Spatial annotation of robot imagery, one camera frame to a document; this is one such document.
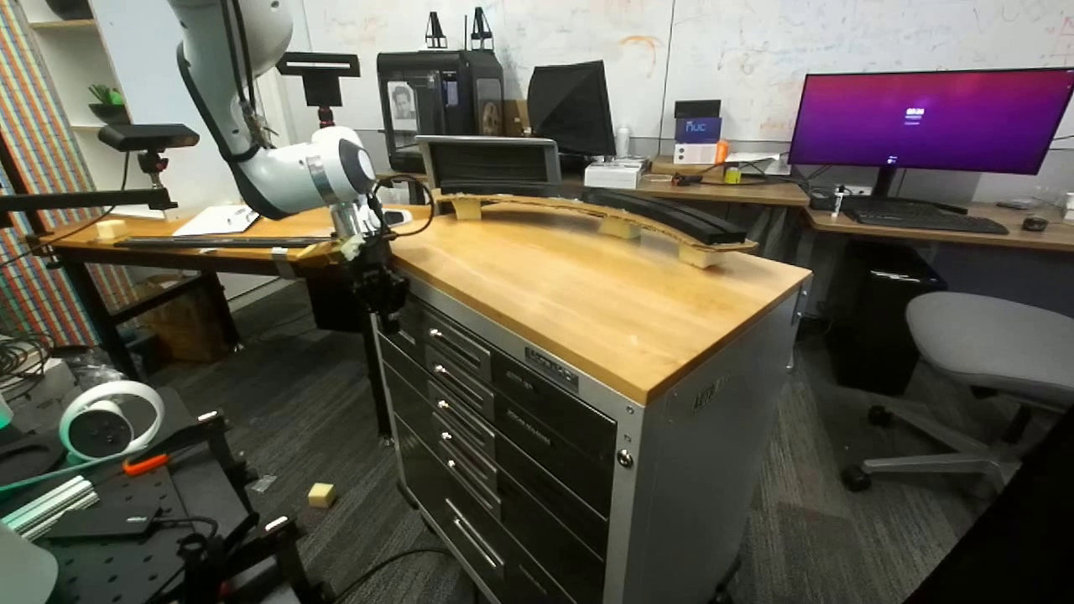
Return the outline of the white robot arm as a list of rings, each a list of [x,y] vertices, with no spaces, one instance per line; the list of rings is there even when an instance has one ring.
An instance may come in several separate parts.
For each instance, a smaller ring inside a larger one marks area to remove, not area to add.
[[[248,209],[289,220],[326,209],[331,249],[359,301],[379,318],[404,309],[411,282],[388,269],[394,230],[375,201],[375,168],[351,127],[281,141],[260,109],[260,79],[293,45],[289,0],[167,0],[181,27],[179,74]]]

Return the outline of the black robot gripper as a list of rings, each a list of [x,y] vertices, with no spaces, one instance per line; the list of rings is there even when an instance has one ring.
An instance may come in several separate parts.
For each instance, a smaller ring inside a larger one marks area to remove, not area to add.
[[[379,318],[404,309],[411,278],[394,269],[394,230],[369,201],[341,201],[331,209],[334,252],[350,267],[351,292]]]

